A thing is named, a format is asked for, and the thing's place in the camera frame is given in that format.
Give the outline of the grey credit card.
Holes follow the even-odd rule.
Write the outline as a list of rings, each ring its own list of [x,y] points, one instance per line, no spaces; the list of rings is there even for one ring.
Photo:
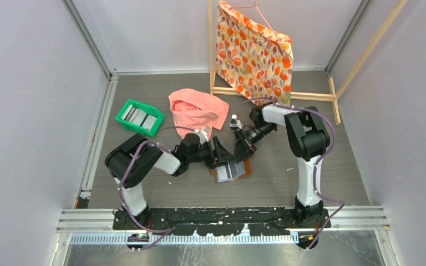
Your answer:
[[[227,166],[227,179],[232,180],[239,178],[246,174],[246,167],[243,162],[239,163],[230,163]]]

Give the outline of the brown leather card holder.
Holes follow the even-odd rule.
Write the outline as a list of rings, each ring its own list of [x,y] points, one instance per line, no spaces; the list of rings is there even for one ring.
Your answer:
[[[214,177],[216,184],[236,181],[251,176],[252,167],[249,159],[239,163],[229,162],[227,165],[210,170],[210,175]]]

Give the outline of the green card tray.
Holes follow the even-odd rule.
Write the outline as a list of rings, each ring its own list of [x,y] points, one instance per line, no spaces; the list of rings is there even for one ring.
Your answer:
[[[141,133],[144,136],[155,137],[165,115],[156,107],[128,99],[115,120],[126,130]]]

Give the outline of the stack of cards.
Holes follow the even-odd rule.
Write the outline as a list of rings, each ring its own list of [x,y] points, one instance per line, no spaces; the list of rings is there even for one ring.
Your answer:
[[[150,131],[153,128],[157,117],[149,115],[144,110],[136,108],[130,104],[122,114],[121,119],[127,122],[130,126],[137,126],[146,131]]]

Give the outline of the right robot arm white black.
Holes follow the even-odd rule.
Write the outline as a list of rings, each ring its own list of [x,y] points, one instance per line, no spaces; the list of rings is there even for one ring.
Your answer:
[[[283,126],[287,131],[288,144],[298,162],[298,192],[295,197],[293,216],[301,227],[309,227],[323,215],[321,195],[322,157],[326,154],[331,138],[317,115],[317,109],[286,108],[267,103],[253,108],[250,119],[254,126],[245,129],[237,115],[231,117],[236,145],[234,160],[241,162],[256,152],[256,143],[267,134]]]

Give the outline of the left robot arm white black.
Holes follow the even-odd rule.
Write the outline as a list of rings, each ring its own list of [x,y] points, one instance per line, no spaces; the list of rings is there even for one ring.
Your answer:
[[[200,132],[191,132],[170,151],[137,133],[112,150],[104,164],[114,178],[122,206],[128,212],[126,221],[134,229],[147,225],[148,204],[143,195],[142,181],[152,168],[171,176],[186,172],[192,163],[204,163],[209,169],[226,166],[234,156],[217,137],[205,139]]]

